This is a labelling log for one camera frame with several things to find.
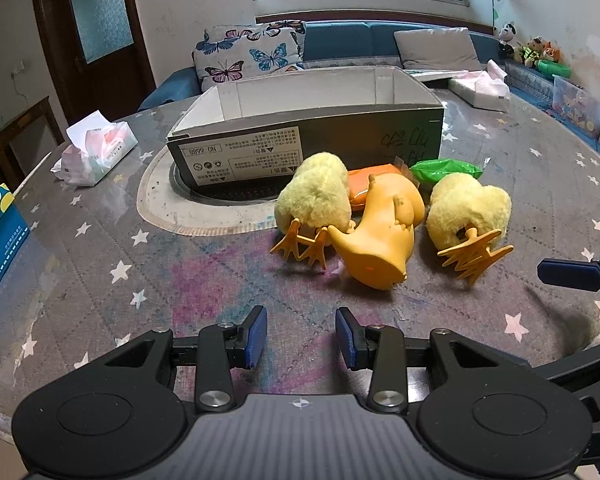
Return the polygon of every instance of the box label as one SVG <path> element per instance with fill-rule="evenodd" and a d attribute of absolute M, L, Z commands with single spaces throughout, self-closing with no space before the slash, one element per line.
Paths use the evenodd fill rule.
<path fill-rule="evenodd" d="M 198 186 L 293 174 L 302 164 L 297 126 L 190 142 L 180 151 Z"/>

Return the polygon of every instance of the white box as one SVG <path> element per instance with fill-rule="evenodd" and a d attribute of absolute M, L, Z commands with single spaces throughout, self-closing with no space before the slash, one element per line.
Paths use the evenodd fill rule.
<path fill-rule="evenodd" d="M 191 189 L 253 178 L 291 178 L 314 153 L 350 169 L 438 158 L 444 108 L 400 68 L 286 72 L 224 83 L 202 94 L 167 145 Z"/>

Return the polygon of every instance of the sofa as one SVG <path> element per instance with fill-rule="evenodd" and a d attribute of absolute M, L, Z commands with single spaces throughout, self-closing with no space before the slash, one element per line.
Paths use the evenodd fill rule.
<path fill-rule="evenodd" d="M 423 23 L 354 21 L 308 22 L 304 41 L 305 68 L 390 64 L 400 66 L 394 40 L 398 30 L 438 28 Z M 471 32 L 478 60 L 498 59 L 498 40 Z M 200 82 L 193 66 L 177 70 L 142 102 L 138 111 L 199 95 Z"/>

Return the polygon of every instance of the frosted glass panel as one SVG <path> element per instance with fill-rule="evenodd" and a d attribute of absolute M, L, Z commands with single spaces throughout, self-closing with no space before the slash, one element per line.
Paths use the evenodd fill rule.
<path fill-rule="evenodd" d="M 134 42 L 124 0 L 71 0 L 87 63 Z"/>

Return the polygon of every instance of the wooden door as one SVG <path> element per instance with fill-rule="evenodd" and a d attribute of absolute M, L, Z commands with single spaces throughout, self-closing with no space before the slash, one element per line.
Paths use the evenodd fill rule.
<path fill-rule="evenodd" d="M 95 110 L 134 113 L 155 89 L 135 0 L 33 0 L 46 62 L 69 124 Z"/>

